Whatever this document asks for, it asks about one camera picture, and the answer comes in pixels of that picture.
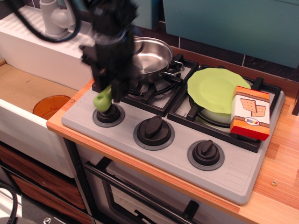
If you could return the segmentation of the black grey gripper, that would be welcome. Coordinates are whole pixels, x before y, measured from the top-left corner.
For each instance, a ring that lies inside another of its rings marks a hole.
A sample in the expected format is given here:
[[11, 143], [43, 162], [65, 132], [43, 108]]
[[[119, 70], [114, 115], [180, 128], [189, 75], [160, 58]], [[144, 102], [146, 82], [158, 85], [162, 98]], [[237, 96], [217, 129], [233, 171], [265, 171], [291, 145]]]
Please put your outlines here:
[[119, 103], [130, 88], [139, 85], [136, 79], [138, 69], [133, 64], [135, 54], [134, 35], [125, 35], [115, 43], [96, 42], [93, 46], [80, 45], [82, 62], [90, 65], [98, 93], [111, 85], [113, 101]]

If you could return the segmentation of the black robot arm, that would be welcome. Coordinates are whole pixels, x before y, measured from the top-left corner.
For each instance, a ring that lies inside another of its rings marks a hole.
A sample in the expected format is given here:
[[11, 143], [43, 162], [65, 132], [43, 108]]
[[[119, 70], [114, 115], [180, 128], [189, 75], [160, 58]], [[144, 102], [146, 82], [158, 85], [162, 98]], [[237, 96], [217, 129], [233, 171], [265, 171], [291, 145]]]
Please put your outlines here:
[[94, 45], [80, 46], [82, 61], [91, 66], [97, 88], [103, 91], [110, 85], [114, 102], [120, 102], [138, 75], [132, 25], [138, 6], [130, 0], [92, 0], [87, 5]]

